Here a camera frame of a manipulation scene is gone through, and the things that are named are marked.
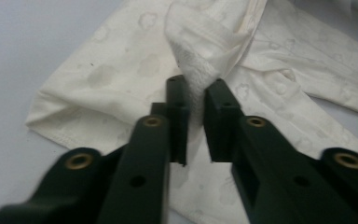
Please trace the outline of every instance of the black plastic part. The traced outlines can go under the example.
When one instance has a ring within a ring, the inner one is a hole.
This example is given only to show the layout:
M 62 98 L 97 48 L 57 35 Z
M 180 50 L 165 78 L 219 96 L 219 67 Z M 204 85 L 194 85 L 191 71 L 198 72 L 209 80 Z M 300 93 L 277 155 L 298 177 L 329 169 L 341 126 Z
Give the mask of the black plastic part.
M 168 208 L 170 124 L 139 119 L 103 203 L 98 224 L 165 223 Z
M 110 159 L 118 160 L 119 156 L 120 151 Z M 71 158 L 77 159 L 68 166 Z M 79 164 L 85 158 L 89 165 L 82 168 Z M 108 175 L 100 172 L 102 167 L 102 157 L 94 149 L 78 148 L 65 153 L 30 200 L 0 210 L 0 224 L 93 223 L 107 191 Z
M 204 129 L 212 161 L 231 162 L 241 106 L 225 81 L 217 79 L 205 91 Z
M 171 124 L 171 161 L 186 165 L 190 102 L 185 77 L 180 75 L 168 78 L 166 90 L 167 118 Z
M 358 214 L 266 119 L 242 118 L 236 142 L 232 173 L 252 223 L 358 223 Z
M 206 90 L 204 128 L 212 161 L 233 163 L 251 223 L 358 223 L 358 170 L 331 160 L 348 150 L 302 155 L 268 120 L 244 116 L 221 79 Z
M 336 155 L 344 157 L 337 160 Z M 329 148 L 322 155 L 320 168 L 324 179 L 358 213 L 358 154 L 344 148 Z

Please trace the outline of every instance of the white table surface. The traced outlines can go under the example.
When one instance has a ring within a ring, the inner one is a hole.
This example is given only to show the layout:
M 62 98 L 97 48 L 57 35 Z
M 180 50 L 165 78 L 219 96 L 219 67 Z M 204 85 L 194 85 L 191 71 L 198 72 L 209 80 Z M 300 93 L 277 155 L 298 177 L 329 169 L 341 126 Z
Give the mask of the white table surface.
M 38 88 L 117 2 L 0 0 L 0 206 L 26 200 L 66 151 L 25 127 L 28 109 Z M 337 0 L 294 2 L 358 40 L 358 0 L 352 1 L 351 16 L 335 5 Z M 358 136 L 358 114 L 316 101 Z M 170 212 L 170 223 L 188 222 Z

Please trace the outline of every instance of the crumpled fabric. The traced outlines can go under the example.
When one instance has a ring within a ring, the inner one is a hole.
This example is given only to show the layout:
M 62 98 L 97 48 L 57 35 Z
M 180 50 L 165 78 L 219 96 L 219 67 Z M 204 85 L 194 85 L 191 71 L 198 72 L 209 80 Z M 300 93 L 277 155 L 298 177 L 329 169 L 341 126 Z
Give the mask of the crumpled fabric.
M 358 112 L 358 43 L 283 0 L 124 1 L 42 86 L 26 123 L 65 147 L 108 153 L 180 74 L 190 142 L 188 166 L 171 166 L 170 206 L 196 223 L 248 223 L 230 164 L 211 163 L 200 128 L 203 90 L 218 77 L 297 150 L 358 152 L 358 138 L 309 98 Z

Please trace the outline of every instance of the patterned fabric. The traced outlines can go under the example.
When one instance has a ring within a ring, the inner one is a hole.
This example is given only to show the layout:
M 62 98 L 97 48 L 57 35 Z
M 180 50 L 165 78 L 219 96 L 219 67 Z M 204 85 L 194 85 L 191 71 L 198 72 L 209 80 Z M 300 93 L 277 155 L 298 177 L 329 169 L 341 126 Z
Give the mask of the patterned fabric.
M 200 128 L 202 92 L 217 77 L 299 151 L 358 152 L 358 139 L 308 96 L 358 112 L 357 42 L 283 0 L 172 2 L 124 1 L 42 86 L 27 125 L 65 147 L 108 153 L 164 101 L 165 80 L 184 73 L 189 163 L 172 164 L 170 205 L 196 223 L 247 223 L 230 164 L 210 162 Z

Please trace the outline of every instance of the fabric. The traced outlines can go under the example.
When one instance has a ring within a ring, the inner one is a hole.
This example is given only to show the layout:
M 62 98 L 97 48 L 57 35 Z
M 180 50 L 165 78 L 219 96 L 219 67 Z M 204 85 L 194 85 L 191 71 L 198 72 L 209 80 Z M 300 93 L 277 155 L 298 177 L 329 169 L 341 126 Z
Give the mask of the fabric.
M 172 164 L 170 205 L 196 223 L 247 223 L 230 164 L 210 163 L 200 128 L 203 90 L 218 77 L 297 150 L 358 152 L 358 139 L 309 98 L 358 112 L 357 42 L 283 0 L 152 2 L 124 1 L 58 68 L 34 99 L 32 130 L 108 153 L 164 101 L 165 80 L 185 74 L 191 141 L 188 166 Z

